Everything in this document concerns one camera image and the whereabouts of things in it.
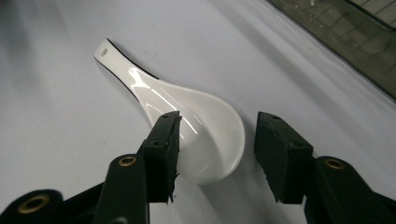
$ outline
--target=white surface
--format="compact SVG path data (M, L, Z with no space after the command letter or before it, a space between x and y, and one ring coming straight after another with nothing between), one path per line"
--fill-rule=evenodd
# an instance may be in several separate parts
M259 110L396 199L396 104L264 1L8 0L0 18L1 209L34 189L80 193L147 137L139 103L92 57L106 37L151 74L224 99L246 126L233 174L204 187L178 178L151 223L305 223L255 162Z
M107 39L97 47L94 57L133 93L151 126L165 113L180 112L177 171L181 176L206 185L235 170L244 153L245 128L230 105L206 92L152 77Z

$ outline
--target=brass screw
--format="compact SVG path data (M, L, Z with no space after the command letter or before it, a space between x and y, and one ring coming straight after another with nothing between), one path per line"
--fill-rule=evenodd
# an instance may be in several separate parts
M135 164L137 161L137 158L135 157L124 157L119 160L119 165L120 166L131 166Z
M21 214L30 214L43 208L50 201L50 196L47 194L36 195L29 200L26 200L18 208L18 212Z
M342 162L335 159L327 159L324 163L336 170L344 170L346 168Z

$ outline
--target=spoon bowl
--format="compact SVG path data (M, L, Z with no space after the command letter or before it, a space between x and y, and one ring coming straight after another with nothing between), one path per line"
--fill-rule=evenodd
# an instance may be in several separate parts
M241 160L245 129L236 111L220 98L162 81L126 58L108 39L95 59L127 87L146 112L151 126L167 112L180 112L177 170L199 185L219 181Z

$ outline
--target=white spoon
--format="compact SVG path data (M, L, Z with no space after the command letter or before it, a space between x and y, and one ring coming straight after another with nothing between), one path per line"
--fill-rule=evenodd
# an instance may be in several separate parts
M230 105L208 93L149 75L107 39L99 45L94 57L134 94L151 126L162 114L180 111L177 170L181 176L204 185L221 180L236 168L245 147L245 129Z

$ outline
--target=spoon handle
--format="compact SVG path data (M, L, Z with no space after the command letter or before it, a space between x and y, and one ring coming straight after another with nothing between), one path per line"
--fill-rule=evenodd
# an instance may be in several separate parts
M96 61L116 76L138 99L134 87L156 79L131 62L108 39L102 41L93 54Z

